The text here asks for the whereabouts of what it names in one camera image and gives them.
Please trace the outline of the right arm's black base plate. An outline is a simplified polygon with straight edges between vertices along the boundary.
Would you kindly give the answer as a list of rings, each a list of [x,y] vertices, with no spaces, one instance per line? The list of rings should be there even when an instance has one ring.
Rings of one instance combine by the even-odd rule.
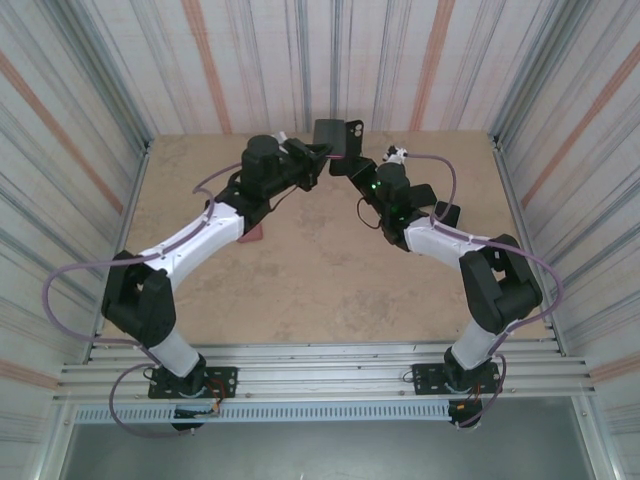
[[[493,362],[485,362],[473,370],[444,363],[414,364],[411,374],[417,395],[494,393],[501,378]]]

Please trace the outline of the aluminium side rail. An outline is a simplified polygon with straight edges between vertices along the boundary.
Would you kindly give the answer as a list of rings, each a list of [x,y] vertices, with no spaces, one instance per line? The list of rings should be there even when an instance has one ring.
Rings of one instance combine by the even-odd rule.
[[[142,183],[152,152],[152,145],[152,140],[146,140],[143,143],[143,146],[138,151],[138,155],[136,157],[137,164],[134,170],[133,184],[127,197],[127,202],[125,203],[124,213],[119,220],[119,224],[116,230],[115,244],[111,248],[110,256],[106,259],[106,262],[112,262],[113,257],[125,249]],[[107,349],[120,346],[133,349],[137,349],[139,347],[138,342],[131,336],[124,335],[122,338],[118,337],[117,334],[119,333],[119,330],[116,330],[115,334],[104,334],[105,324],[107,323],[107,320],[102,316],[101,307],[106,290],[109,268],[109,265],[102,268],[105,273],[105,277],[103,284],[101,285],[100,294],[97,297],[96,315],[91,328],[92,342],[87,343],[84,346],[83,356],[81,360],[82,364],[86,364],[90,360],[95,347]]]
[[[536,280],[539,282],[544,295],[541,304],[541,312],[534,315],[532,320],[521,320],[517,329],[511,331],[509,335],[504,335],[503,341],[498,343],[495,347],[495,352],[498,352],[498,348],[502,347],[503,343],[508,339],[511,339],[515,333],[518,333],[525,326],[531,326],[536,323],[543,322],[546,329],[551,333],[551,339],[556,343],[557,351],[562,357],[566,357],[567,351],[563,345],[562,334],[558,332],[555,323],[555,312],[563,300],[564,286],[562,285],[562,281],[560,280],[557,272],[544,260],[535,255],[535,248],[533,247],[524,219],[524,207],[517,198],[513,182],[508,172],[507,156],[504,152],[504,148],[498,137],[490,135],[489,140],[510,213],[519,236],[521,248],[533,256],[532,271]]]

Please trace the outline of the aluminium rail frame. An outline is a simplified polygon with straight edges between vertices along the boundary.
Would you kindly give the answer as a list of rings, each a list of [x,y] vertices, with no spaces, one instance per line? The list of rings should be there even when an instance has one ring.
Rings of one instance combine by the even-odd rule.
[[[211,366],[239,370],[236,401],[392,400],[413,395],[409,370],[442,360],[446,342],[354,344],[201,345]],[[508,340],[506,398],[594,394],[587,364],[567,356],[553,339]],[[122,403],[147,401],[148,381],[132,366],[145,363],[129,347],[97,347],[84,365],[66,365],[53,394],[57,404],[103,404],[109,393]]]

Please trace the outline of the left arm's black base plate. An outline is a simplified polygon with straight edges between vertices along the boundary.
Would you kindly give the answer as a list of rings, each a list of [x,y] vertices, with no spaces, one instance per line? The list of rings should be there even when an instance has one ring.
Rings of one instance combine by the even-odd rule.
[[[184,378],[164,367],[147,370],[151,399],[229,399],[236,395],[236,367],[200,366]]]

